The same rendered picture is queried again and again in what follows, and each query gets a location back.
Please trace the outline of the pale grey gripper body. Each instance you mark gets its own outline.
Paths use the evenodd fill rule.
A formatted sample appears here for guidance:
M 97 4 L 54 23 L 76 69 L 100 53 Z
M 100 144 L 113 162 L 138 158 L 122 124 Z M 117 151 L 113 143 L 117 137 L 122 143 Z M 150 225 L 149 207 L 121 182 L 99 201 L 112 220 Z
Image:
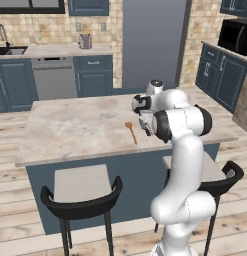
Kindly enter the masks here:
M 153 135 L 152 118 L 153 114 L 151 112 L 142 112 L 139 114 L 139 124 L 141 128 L 146 132 L 147 136 Z

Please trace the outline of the wooden spoon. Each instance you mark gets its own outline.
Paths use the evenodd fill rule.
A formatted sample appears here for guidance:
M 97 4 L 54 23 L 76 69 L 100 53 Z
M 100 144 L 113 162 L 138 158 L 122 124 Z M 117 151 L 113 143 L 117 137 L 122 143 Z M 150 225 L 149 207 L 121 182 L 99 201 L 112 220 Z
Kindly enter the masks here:
M 132 127 L 133 125 L 132 125 L 132 123 L 131 123 L 131 122 L 126 122 L 126 123 L 125 123 L 125 126 L 130 130 L 131 135 L 132 135 L 133 140 L 134 140 L 134 143 L 135 143 L 135 145 L 137 145 L 137 139 L 136 139 L 135 134 L 134 134 L 134 131 L 133 131 L 133 127 Z

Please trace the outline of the blue kitchen island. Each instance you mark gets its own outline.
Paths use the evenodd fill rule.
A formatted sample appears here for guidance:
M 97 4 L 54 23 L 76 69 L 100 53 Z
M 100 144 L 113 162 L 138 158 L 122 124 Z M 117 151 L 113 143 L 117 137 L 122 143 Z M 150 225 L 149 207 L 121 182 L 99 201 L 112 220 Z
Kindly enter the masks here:
M 133 96 L 114 95 L 33 103 L 15 165 L 24 166 L 46 234 L 60 231 L 59 220 L 40 200 L 43 186 L 54 188 L 54 172 L 105 164 L 111 180 L 120 176 L 123 190 L 112 208 L 114 223 L 146 218 L 150 203 L 164 185 L 162 158 L 172 146 L 147 136 L 132 111 Z M 130 130 L 131 122 L 137 145 Z

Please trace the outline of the blue base cupboard run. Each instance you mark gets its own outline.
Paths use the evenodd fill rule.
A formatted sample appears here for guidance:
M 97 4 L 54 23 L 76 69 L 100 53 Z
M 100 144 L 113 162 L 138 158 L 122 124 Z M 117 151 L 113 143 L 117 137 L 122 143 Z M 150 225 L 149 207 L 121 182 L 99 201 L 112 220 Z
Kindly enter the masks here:
M 245 76 L 247 61 L 204 43 L 195 85 L 234 113 Z
M 29 111 L 38 100 L 29 59 L 0 59 L 0 113 Z
M 113 56 L 74 56 L 78 97 L 108 96 L 113 88 Z

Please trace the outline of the tall grey fridge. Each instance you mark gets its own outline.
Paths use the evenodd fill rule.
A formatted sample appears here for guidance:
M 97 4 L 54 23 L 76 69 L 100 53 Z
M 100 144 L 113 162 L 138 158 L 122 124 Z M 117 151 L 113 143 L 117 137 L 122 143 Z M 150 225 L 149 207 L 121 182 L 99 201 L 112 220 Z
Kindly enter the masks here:
M 123 0 L 123 88 L 179 85 L 192 0 Z

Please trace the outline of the black grey-seated bar stool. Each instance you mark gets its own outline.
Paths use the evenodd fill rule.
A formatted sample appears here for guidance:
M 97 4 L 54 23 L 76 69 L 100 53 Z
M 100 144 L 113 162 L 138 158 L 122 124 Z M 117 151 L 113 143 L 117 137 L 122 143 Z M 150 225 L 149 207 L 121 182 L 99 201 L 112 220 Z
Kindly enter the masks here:
M 173 153 L 163 158 L 169 178 L 151 203 L 151 216 L 164 226 L 161 240 L 150 256 L 198 256 L 190 247 L 191 233 L 216 212 L 220 196 L 243 176 L 243 170 L 228 161 L 220 169 L 206 153 Z
M 54 192 L 43 186 L 40 199 L 59 219 L 64 256 L 69 256 L 72 248 L 70 221 L 100 215 L 104 216 L 110 256 L 114 256 L 110 210 L 116 204 L 122 188 L 120 176 L 110 184 L 105 164 L 55 171 Z

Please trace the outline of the metallic toaster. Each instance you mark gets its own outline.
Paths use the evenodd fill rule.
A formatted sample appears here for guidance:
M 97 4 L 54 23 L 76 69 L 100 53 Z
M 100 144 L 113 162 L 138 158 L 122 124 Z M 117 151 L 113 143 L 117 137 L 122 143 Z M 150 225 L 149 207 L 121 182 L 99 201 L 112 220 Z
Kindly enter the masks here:
M 91 34 L 80 34 L 78 44 L 81 49 L 91 49 L 92 48 Z

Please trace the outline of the grey dishwasher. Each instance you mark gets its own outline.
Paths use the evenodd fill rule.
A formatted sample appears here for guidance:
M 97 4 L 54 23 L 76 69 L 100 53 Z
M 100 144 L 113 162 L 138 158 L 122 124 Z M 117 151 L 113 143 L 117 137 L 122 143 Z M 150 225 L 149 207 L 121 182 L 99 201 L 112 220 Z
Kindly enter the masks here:
M 44 57 L 31 60 L 40 100 L 76 98 L 72 57 Z

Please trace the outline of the black microwave oven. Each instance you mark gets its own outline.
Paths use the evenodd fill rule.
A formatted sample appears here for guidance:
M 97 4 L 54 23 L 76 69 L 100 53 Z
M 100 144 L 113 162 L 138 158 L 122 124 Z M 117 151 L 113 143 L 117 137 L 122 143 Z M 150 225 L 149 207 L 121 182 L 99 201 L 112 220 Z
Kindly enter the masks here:
M 218 45 L 247 56 L 247 19 L 224 19 Z

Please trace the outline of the black sink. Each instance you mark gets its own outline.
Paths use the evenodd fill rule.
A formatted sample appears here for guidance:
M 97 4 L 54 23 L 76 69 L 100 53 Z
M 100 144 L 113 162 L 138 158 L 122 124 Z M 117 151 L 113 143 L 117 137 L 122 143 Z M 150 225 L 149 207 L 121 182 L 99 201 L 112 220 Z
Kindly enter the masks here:
M 22 55 L 27 49 L 27 46 L 0 47 L 0 55 Z

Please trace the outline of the black-framed window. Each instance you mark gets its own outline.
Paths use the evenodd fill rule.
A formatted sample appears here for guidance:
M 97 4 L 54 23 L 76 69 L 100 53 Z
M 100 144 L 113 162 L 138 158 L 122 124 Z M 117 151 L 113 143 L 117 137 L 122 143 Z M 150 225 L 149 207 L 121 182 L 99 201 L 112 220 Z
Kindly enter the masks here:
M 64 0 L 0 0 L 0 14 L 64 13 Z

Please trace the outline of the metallic tap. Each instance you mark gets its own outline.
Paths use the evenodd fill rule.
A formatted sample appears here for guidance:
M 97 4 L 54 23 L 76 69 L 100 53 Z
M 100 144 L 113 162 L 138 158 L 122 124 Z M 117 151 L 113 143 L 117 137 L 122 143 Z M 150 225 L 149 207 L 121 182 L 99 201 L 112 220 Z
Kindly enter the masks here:
M 6 34 L 6 31 L 5 31 L 5 28 L 4 28 L 4 25 L 0 23 L 0 39 L 1 41 L 4 41 L 5 44 L 6 44 L 6 47 L 10 47 L 11 44 L 9 43 L 8 41 L 8 38 L 7 38 L 7 34 Z

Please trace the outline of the blue wall cupboard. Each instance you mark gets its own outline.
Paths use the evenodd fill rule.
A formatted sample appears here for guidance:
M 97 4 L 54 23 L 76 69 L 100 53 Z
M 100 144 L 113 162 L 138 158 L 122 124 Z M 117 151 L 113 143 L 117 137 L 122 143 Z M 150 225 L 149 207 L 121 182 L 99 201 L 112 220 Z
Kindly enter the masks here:
M 222 0 L 220 12 L 247 18 L 247 0 Z
M 108 16 L 109 0 L 68 0 L 70 16 Z

